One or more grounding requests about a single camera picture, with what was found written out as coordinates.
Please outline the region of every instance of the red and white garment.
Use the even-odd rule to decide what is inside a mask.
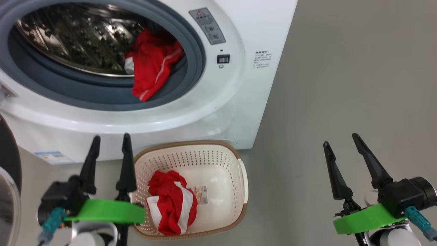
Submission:
[[[156,171],[149,181],[147,198],[150,215],[158,231],[164,235],[180,235],[187,231],[197,214],[197,199],[187,189],[187,182],[179,173]]]
[[[125,71],[135,76],[132,94],[143,102],[153,96],[167,81],[173,63],[183,55],[182,46],[167,31],[153,34],[143,29],[132,51],[125,55]]]

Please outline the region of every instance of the teal connector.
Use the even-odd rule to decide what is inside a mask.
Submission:
[[[431,227],[429,222],[414,206],[410,206],[405,209],[405,217],[407,217],[411,223],[417,226],[428,241],[437,241],[437,231]]]
[[[55,234],[55,231],[65,221],[66,217],[67,214],[62,208],[56,207],[53,209],[47,221],[42,225],[42,232],[38,237],[39,245],[48,244],[52,240],[53,234]]]

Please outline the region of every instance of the washing machine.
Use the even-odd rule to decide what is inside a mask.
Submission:
[[[19,146],[52,164],[157,144],[251,148],[297,0],[0,0],[0,113]],[[123,56],[166,30],[185,55],[146,102]]]

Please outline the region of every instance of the white plastic laundry basket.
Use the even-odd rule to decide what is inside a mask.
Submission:
[[[162,235],[152,221],[146,199],[150,196],[148,182],[156,170],[174,170],[186,179],[187,188],[205,188],[196,219],[183,235]],[[240,223],[246,213],[246,169],[237,151],[228,144],[181,142],[144,150],[135,157],[135,172],[138,189],[132,193],[132,203],[141,203],[146,217],[145,223],[134,230],[146,239],[187,239],[224,232]]]

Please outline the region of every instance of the product label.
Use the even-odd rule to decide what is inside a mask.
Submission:
[[[203,30],[210,44],[226,42],[219,25],[207,8],[191,10],[189,13]]]
[[[270,60],[272,60],[272,53],[270,53],[268,50],[256,51],[252,68],[269,67]]]
[[[187,187],[187,189],[190,189],[194,192],[198,205],[208,204],[208,189],[206,186]]]
[[[34,154],[37,155],[39,158],[41,158],[41,159],[45,160],[46,162],[53,164],[53,165],[76,163],[74,160],[65,156],[63,153],[61,153],[59,151],[36,152]]]

